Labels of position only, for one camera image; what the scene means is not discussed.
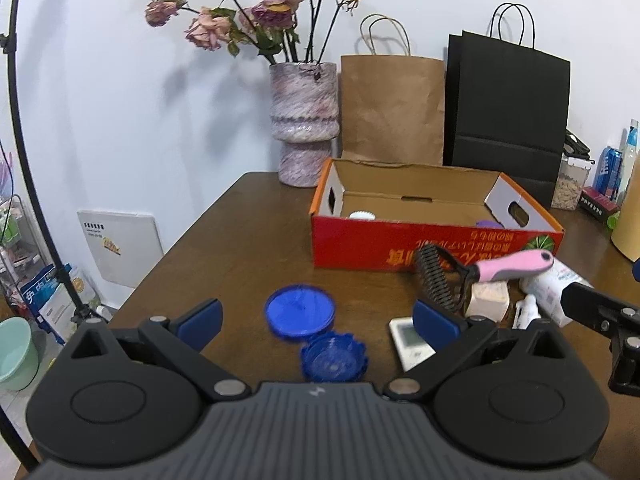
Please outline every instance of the white wall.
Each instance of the white wall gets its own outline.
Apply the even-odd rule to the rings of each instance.
[[[190,0],[195,8],[219,1]],[[640,116],[639,0],[363,0],[352,18],[338,20],[326,60],[365,50],[358,24],[370,12],[400,19],[417,55],[442,58],[448,34],[486,32],[503,1],[527,4],[536,46],[571,60],[569,127],[595,153],[617,145],[630,118]],[[236,60],[197,50],[183,39],[190,16],[149,28],[147,2],[20,1],[19,95],[42,204],[63,258],[87,269],[115,305],[130,289],[100,278],[77,209],[153,214],[168,250],[238,177],[274,170],[278,158],[264,59],[251,48]],[[331,6],[324,2],[320,32]],[[510,13],[511,28],[517,21]],[[0,112],[6,115],[5,105]],[[6,118],[0,124],[9,139]]]

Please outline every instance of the brown tabletop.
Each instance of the brown tabletop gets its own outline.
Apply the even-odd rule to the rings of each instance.
[[[223,329],[202,353],[252,387],[260,381],[301,381],[298,346],[271,334],[263,308],[277,288],[309,283],[334,297],[335,329],[353,332],[366,343],[364,380],[380,386],[398,375],[401,367],[387,324],[411,315],[414,277],[315,269],[307,215],[312,195],[312,190],[283,186],[275,174],[246,174],[171,248],[110,326],[135,326],[153,314],[177,317],[206,298],[219,298]],[[558,257],[596,288],[640,305],[640,283],[606,229],[580,211],[553,213],[566,228]],[[611,355],[606,338],[574,322],[563,332],[610,405],[609,429],[594,462],[613,479],[636,480],[640,399],[607,389]]]

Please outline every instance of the white electrical box cover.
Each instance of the white electrical box cover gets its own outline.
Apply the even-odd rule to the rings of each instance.
[[[150,215],[78,211],[95,264],[108,282],[137,287],[163,256]]]

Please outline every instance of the blue gripper pad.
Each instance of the blue gripper pad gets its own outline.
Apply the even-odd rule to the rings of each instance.
[[[169,330],[183,343],[200,352],[222,329],[222,303],[203,301],[184,316],[172,320]]]
[[[420,300],[414,304],[415,331],[436,352],[460,336],[461,323],[455,319],[453,314],[431,308]]]

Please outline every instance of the pink brush handle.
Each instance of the pink brush handle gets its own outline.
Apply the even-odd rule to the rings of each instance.
[[[502,282],[535,276],[549,270],[553,264],[553,255],[543,249],[530,249],[495,260],[482,260],[476,262],[480,275],[478,282]]]

